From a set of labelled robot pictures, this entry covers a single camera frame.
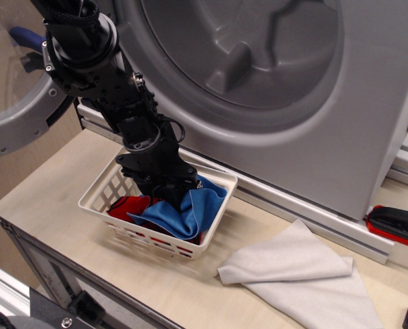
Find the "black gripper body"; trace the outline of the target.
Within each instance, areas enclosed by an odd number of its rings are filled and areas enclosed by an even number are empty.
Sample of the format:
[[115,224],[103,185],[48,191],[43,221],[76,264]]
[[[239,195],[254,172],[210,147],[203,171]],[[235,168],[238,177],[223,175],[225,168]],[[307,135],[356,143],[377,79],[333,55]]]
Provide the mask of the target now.
[[128,119],[119,125],[126,154],[116,162],[126,175],[156,186],[198,186],[197,170],[179,156],[179,144],[171,121]]

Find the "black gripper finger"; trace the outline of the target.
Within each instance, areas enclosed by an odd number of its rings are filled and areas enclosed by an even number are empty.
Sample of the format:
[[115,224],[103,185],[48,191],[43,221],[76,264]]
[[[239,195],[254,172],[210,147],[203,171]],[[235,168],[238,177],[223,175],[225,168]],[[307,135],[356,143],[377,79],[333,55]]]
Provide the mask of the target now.
[[193,189],[199,189],[199,184],[166,184],[160,188],[160,198],[179,211],[184,196]]
[[159,198],[161,199],[162,196],[158,192],[158,188],[160,187],[158,184],[152,182],[137,182],[135,181],[136,186],[140,190],[143,195],[149,196],[151,198]]

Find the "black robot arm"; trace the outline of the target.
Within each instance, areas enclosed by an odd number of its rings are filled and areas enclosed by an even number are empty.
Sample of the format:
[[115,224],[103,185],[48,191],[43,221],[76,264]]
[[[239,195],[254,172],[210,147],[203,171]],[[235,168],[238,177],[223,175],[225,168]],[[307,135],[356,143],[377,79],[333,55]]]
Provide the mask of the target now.
[[114,23],[94,1],[33,1],[46,28],[45,69],[68,95],[89,100],[126,154],[118,156],[125,177],[140,192],[179,209],[197,171],[179,156],[173,119],[158,113],[154,94],[133,70]]

